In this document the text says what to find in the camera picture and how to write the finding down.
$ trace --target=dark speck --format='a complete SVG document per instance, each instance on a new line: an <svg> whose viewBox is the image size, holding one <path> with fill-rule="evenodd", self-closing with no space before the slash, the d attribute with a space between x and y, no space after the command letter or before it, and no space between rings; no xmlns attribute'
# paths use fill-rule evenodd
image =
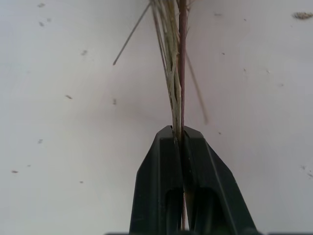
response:
<svg viewBox="0 0 313 235"><path fill-rule="evenodd" d="M81 55L87 55L88 51L87 50L83 50L83 52L81 53Z"/></svg>
<svg viewBox="0 0 313 235"><path fill-rule="evenodd" d="M307 20L307 19L313 17L313 13L311 13L311 12L296 12L292 16L296 19Z"/></svg>

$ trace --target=white wall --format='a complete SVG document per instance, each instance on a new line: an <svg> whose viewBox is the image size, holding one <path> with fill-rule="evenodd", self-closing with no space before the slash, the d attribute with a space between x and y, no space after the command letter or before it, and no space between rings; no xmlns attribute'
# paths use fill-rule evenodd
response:
<svg viewBox="0 0 313 235"><path fill-rule="evenodd" d="M136 171L171 123L150 12L112 66L147 1L39 3L0 3L0 234L126 232ZM313 1L198 0L189 16L209 124L188 70L186 124L265 233L313 230L313 20L295 11Z"/></svg>

